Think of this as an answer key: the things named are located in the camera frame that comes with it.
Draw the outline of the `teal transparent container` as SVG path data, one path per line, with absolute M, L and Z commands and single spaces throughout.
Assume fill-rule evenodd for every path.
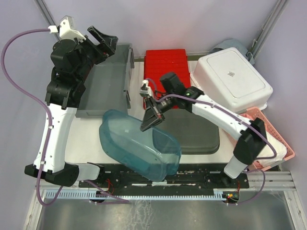
M 107 156 L 139 175 L 161 182 L 177 173 L 181 146 L 161 129 L 154 127 L 142 132 L 141 123 L 121 111 L 106 111 L 99 127 L 102 149 Z

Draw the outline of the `grey plastic storage bin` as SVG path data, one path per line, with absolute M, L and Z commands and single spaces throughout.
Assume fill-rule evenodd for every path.
M 110 109 L 127 113 L 131 108 L 129 91 L 133 68 L 132 45 L 117 45 L 113 56 L 92 68 L 75 116 L 102 117 Z

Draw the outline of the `dark grey plastic tray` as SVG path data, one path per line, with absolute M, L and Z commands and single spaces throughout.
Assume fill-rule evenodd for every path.
M 182 109 L 169 110 L 164 116 L 158 127 L 178 140 L 183 154 L 210 155 L 219 149 L 219 128 L 212 122 Z

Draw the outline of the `red plastic bin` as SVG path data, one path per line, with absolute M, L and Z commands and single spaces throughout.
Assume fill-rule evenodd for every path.
M 148 79 L 156 99 L 165 95 L 160 78 L 174 72 L 186 88 L 191 86 L 188 57 L 185 49 L 147 50 L 144 58 L 144 78 Z

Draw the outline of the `large white plastic tub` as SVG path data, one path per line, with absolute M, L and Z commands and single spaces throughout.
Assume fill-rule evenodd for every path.
M 234 47 L 199 58 L 190 77 L 213 101 L 236 113 L 252 107 L 265 109 L 273 93 L 272 86 Z

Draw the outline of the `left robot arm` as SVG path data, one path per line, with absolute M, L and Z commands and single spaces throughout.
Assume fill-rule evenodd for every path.
M 76 181 L 90 180 L 96 187 L 106 182 L 103 168 L 97 164 L 65 162 L 68 135 L 86 90 L 85 81 L 94 65 L 115 54 L 118 43 L 117 36 L 103 34 L 94 26 L 87 31 L 97 45 L 73 29 L 67 29 L 53 45 L 50 58 L 54 67 L 43 102 L 47 112 L 42 143 L 34 163 L 24 169 L 26 175 L 66 187 Z

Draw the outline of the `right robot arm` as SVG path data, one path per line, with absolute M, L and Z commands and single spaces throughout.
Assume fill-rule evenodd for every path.
M 178 76 L 169 72 L 160 78 L 164 93 L 160 99 L 155 97 L 149 79 L 142 81 L 140 95 L 146 104 L 145 114 L 140 130 L 142 132 L 157 126 L 165 120 L 164 114 L 178 107 L 212 122 L 234 140 L 236 145 L 233 156 L 220 175 L 220 182 L 225 187 L 237 183 L 237 177 L 251 165 L 260 152 L 268 145 L 264 121 L 257 118 L 249 120 L 213 101 L 202 90 L 189 88 Z

